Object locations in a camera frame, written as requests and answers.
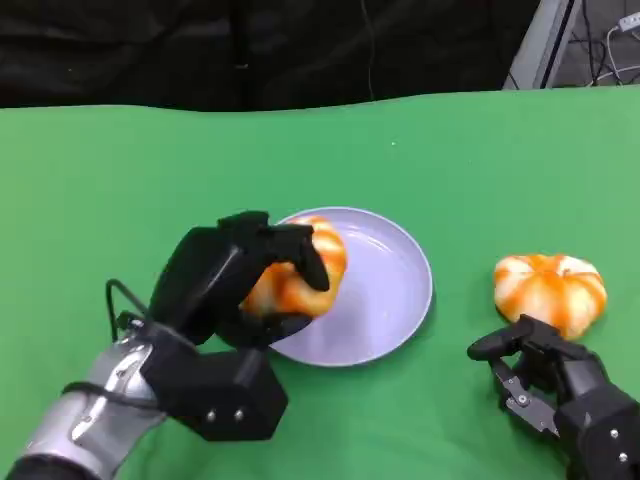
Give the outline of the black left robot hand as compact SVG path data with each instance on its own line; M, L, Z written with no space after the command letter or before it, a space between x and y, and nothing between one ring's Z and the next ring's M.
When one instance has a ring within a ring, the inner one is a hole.
M253 314L241 307L277 263L291 263L315 291L330 288L310 226L271 225L267 212L244 211L214 227L194 227L160 274L147 316L195 345L216 335L233 348L265 349L311 323L309 315L292 309Z

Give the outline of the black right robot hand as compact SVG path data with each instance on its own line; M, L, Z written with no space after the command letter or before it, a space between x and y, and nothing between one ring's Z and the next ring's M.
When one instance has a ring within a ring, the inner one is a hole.
M467 355L489 364L503 411L553 438L560 407L609 381L598 355L525 314L473 342Z

